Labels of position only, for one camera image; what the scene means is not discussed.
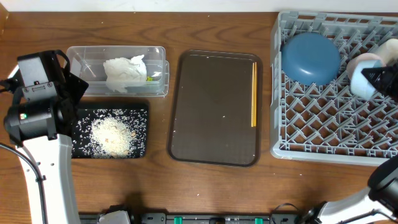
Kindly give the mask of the light blue small bowl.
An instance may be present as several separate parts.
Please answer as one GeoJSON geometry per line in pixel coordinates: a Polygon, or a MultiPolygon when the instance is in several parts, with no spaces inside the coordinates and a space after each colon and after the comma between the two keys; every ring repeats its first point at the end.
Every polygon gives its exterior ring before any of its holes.
{"type": "Polygon", "coordinates": [[[376,89],[372,86],[370,81],[362,74],[362,71],[365,68],[379,68],[381,67],[380,60],[365,60],[358,63],[357,67],[354,70],[352,79],[351,79],[351,92],[361,97],[365,100],[369,100],[373,94],[375,94],[376,89]]]}

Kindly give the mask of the pink plastic bowl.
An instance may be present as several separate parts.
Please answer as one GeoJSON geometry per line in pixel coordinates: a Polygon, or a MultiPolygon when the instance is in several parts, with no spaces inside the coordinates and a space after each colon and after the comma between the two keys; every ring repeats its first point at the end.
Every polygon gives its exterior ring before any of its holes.
{"type": "Polygon", "coordinates": [[[347,66],[346,66],[346,71],[348,73],[348,78],[350,80],[352,79],[354,70],[357,67],[358,63],[361,62],[361,61],[365,61],[365,60],[380,60],[381,61],[381,66],[382,67],[386,66],[386,63],[383,61],[383,59],[380,56],[376,55],[376,54],[373,54],[373,53],[361,54],[361,55],[353,58],[352,60],[350,60],[348,62],[348,64],[347,64],[347,66]]]}

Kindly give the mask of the cream plastic cup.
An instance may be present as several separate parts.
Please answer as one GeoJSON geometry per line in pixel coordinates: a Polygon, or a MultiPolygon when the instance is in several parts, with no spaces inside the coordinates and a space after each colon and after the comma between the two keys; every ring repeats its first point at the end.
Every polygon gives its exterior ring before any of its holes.
{"type": "Polygon", "coordinates": [[[387,40],[374,51],[374,54],[379,56],[386,65],[397,61],[398,39],[387,40]]]}

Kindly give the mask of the dark blue plate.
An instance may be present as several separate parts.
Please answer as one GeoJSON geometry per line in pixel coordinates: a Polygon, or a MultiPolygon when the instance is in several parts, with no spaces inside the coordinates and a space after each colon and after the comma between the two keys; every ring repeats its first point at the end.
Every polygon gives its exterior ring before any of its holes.
{"type": "Polygon", "coordinates": [[[290,79],[303,85],[327,85],[340,68],[338,48],[320,34],[296,35],[287,41],[281,53],[281,69],[290,79]]]}

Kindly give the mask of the white paper napkin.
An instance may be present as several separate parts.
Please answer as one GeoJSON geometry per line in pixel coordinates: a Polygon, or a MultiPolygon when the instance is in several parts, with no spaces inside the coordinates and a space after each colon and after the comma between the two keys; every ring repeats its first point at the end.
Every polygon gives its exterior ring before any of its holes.
{"type": "Polygon", "coordinates": [[[142,86],[147,81],[144,55],[133,58],[114,58],[103,63],[107,76],[106,86],[112,91],[127,93],[127,88],[142,86]]]}

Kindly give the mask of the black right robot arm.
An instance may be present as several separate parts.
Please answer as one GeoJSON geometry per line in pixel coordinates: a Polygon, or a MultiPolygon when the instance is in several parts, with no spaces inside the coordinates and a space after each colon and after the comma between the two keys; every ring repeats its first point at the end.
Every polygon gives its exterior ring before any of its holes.
{"type": "MultiPolygon", "coordinates": [[[[381,67],[377,60],[362,61],[351,77],[354,94],[369,98],[378,91],[397,99],[397,64],[381,67]]],[[[323,202],[297,223],[397,223],[397,156],[383,162],[371,174],[368,186],[340,201],[323,202]]]]}

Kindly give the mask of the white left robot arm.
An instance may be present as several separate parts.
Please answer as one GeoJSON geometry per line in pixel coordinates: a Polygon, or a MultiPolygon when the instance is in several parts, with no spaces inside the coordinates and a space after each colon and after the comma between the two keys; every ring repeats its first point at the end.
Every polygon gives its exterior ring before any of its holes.
{"type": "Polygon", "coordinates": [[[17,58],[2,91],[13,94],[4,118],[23,168],[32,223],[80,223],[71,172],[72,129],[87,82],[70,71],[61,50],[17,58]]]}

